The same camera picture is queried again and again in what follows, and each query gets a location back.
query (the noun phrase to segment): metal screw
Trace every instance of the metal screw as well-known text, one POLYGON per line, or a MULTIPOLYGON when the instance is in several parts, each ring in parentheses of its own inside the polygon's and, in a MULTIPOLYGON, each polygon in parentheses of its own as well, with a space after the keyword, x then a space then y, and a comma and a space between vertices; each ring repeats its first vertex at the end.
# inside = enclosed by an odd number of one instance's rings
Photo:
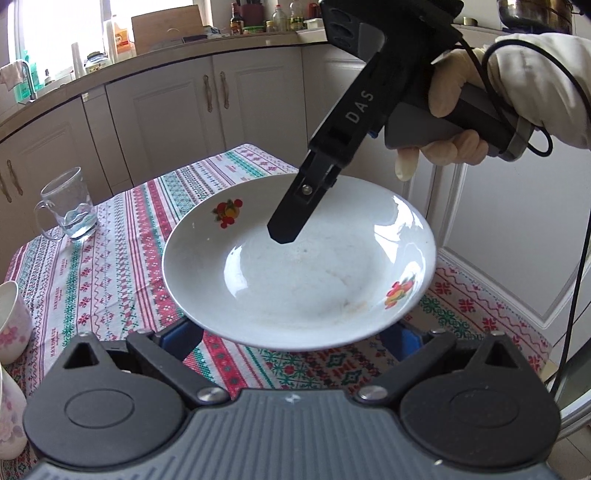
POLYGON ((197 398, 204 403, 219 404, 230 400, 230 395, 223 388, 206 387, 197 392, 197 398))
POLYGON ((362 400, 379 401, 385 399, 388 396, 388 390, 386 390, 384 387, 380 387, 379 385, 368 385, 367 387, 362 387, 359 389, 357 395, 362 400))

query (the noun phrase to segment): cup handle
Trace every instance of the cup handle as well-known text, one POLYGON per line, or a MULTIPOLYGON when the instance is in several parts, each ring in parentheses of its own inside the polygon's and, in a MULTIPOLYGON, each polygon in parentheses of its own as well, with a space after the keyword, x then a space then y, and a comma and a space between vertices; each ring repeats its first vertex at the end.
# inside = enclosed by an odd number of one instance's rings
POLYGON ((39 223, 39 210, 41 210, 42 208, 49 208, 47 206, 47 204, 45 203, 45 201, 40 201, 39 203, 37 203, 35 205, 35 208, 33 209, 33 212, 35 214, 35 221, 37 222, 37 228, 39 229, 39 231, 41 232, 41 234, 47 238, 48 240, 51 240, 52 242, 59 242, 62 238, 64 238, 65 233, 62 231, 60 236, 51 236, 49 233, 47 233, 43 227, 41 226, 41 224, 39 223))

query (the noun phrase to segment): circular pad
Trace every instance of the circular pad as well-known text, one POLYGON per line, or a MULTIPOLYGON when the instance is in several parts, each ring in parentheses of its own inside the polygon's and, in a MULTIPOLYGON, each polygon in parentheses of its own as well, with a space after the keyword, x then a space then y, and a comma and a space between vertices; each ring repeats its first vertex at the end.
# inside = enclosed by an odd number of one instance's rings
POLYGON ((179 395, 153 378, 116 368, 65 372, 41 382, 23 418, 34 450, 52 462, 95 469, 133 462, 169 441, 184 420, 179 395))
POLYGON ((560 428, 560 413, 543 384, 518 368, 429 378, 404 396, 400 418, 436 459, 487 471, 542 461, 560 428))
POLYGON ((66 416, 87 429, 107 429, 125 421, 134 411, 134 399, 118 390, 89 390, 66 404, 66 416))

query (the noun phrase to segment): finger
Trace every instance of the finger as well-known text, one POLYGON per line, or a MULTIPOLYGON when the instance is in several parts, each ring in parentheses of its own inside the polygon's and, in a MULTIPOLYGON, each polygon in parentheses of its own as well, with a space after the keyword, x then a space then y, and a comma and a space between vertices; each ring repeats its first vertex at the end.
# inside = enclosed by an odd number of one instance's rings
POLYGON ((394 171, 400 181, 410 180, 417 171, 418 148, 399 148, 398 156, 394 162, 394 171))
POLYGON ((475 130, 464 130, 452 139, 457 148, 456 163, 465 163, 472 158, 478 148, 480 136, 475 130))
POLYGON ((466 163, 470 165, 479 165, 480 163, 482 163, 482 161, 486 158, 487 155, 488 143, 486 143, 483 139, 480 139, 480 141, 478 142, 478 147, 474 152, 474 155, 472 155, 468 160, 466 160, 466 163))
POLYGON ((457 157, 457 147, 449 140, 439 140, 421 148, 421 152, 428 161, 439 167, 454 162, 457 157))
MULTIPOLYGON (((483 55, 482 49, 474 49, 476 57, 483 55)), ((483 87, 476 67, 467 52, 453 50, 435 65, 429 88, 429 110, 438 117, 449 115, 457 105, 466 82, 483 87)))

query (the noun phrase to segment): tablecloth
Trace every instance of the tablecloth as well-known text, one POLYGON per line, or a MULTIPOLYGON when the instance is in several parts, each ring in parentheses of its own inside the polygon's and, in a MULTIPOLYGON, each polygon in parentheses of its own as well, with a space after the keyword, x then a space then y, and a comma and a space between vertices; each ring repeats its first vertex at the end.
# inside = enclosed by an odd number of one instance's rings
MULTIPOLYGON (((231 185, 292 171, 257 147, 242 145, 100 204, 99 227, 84 241, 38 237, 21 247, 7 280, 18 282, 33 314, 34 332, 25 354, 7 370, 25 395, 31 395, 81 330, 115 340, 138 328, 160 330, 177 320, 181 312, 168 295, 160 268, 174 225, 194 205, 231 185)), ((427 294, 406 320, 422 329, 442 326, 459 338, 479 339, 502 329, 537 371, 550 354, 542 335, 441 256, 427 294)), ((288 353, 237 345, 207 332, 186 359, 233 396, 245 387, 354 392, 395 363, 379 336, 326 351, 288 353)), ((27 448, 17 460, 3 462, 1 475, 19 478, 34 462, 27 448)))

